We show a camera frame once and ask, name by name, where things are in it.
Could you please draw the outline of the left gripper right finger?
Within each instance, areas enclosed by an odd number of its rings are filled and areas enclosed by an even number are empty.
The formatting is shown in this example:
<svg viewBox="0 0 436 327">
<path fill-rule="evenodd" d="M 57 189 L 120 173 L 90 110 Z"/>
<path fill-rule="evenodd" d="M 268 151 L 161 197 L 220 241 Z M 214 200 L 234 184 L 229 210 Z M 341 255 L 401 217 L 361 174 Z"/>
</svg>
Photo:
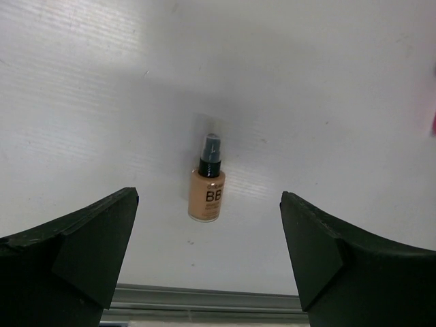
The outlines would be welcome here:
<svg viewBox="0 0 436 327">
<path fill-rule="evenodd" d="M 398 243 L 284 192 L 281 220 L 312 326 L 434 326 L 435 252 Z"/>
</svg>

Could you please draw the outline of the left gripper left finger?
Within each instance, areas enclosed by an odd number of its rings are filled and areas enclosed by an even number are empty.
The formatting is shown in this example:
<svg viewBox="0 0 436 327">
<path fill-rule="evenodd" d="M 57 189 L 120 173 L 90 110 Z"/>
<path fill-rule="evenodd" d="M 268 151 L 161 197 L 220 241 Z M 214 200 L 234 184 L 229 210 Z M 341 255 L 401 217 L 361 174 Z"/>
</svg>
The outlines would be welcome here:
<svg viewBox="0 0 436 327">
<path fill-rule="evenodd" d="M 98 326 L 109 309 L 139 195 L 126 187 L 1 238 L 2 326 Z"/>
</svg>

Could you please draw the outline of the BB foundation pump bottle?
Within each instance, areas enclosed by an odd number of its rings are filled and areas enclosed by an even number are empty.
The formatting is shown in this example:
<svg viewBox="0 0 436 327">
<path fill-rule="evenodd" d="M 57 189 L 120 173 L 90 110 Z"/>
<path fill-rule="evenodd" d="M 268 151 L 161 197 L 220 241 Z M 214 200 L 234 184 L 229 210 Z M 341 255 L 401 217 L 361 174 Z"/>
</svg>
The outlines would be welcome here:
<svg viewBox="0 0 436 327">
<path fill-rule="evenodd" d="M 188 214 L 201 222 L 211 222 L 219 217 L 225 173 L 221 170 L 221 138 L 207 134 L 200 153 L 198 167 L 192 171 Z"/>
</svg>

